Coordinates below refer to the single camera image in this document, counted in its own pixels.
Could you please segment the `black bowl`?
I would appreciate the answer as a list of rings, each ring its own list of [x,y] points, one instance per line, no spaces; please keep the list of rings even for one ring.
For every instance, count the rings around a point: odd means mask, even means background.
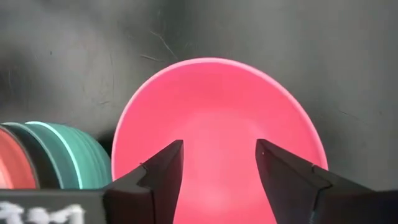
[[[6,124],[0,124],[0,130],[10,134],[22,148],[32,168],[37,189],[61,189],[55,168],[35,137],[22,128]]]

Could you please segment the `magenta pink bowl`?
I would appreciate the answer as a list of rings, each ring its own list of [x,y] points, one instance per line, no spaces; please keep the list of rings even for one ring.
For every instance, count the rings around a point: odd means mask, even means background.
[[[184,162],[174,224],[277,224],[256,165],[258,139],[328,166],[298,101],[260,70],[222,58],[173,64],[135,92],[114,135],[113,178],[176,139]]]

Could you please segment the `coral red bowl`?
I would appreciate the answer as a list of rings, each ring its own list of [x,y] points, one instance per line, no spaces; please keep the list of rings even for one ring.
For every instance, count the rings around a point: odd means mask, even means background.
[[[0,189],[35,189],[33,170],[16,138],[0,126]]]

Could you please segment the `light aqua ribbed bowl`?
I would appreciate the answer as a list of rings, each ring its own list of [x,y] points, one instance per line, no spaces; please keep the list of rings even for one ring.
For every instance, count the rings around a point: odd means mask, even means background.
[[[98,189],[112,181],[110,158],[97,140],[70,126],[47,124],[54,127],[70,146],[80,170],[81,189]]]

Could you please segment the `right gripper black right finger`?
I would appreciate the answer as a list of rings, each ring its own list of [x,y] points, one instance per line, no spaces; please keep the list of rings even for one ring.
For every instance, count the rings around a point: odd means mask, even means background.
[[[317,224],[326,194],[372,191],[265,139],[256,141],[256,163],[277,224]]]

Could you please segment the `dark teal bowl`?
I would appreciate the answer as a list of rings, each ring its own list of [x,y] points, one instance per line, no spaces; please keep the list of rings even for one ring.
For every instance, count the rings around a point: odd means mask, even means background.
[[[81,189],[83,187],[75,156],[72,155],[72,150],[66,140],[54,127],[40,121],[6,122],[3,124],[27,133],[43,147],[55,168],[62,189]]]

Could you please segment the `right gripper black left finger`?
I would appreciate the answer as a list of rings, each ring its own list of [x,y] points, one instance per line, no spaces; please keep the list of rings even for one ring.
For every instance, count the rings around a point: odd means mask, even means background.
[[[106,186],[107,224],[173,224],[183,173],[183,141],[176,140]]]

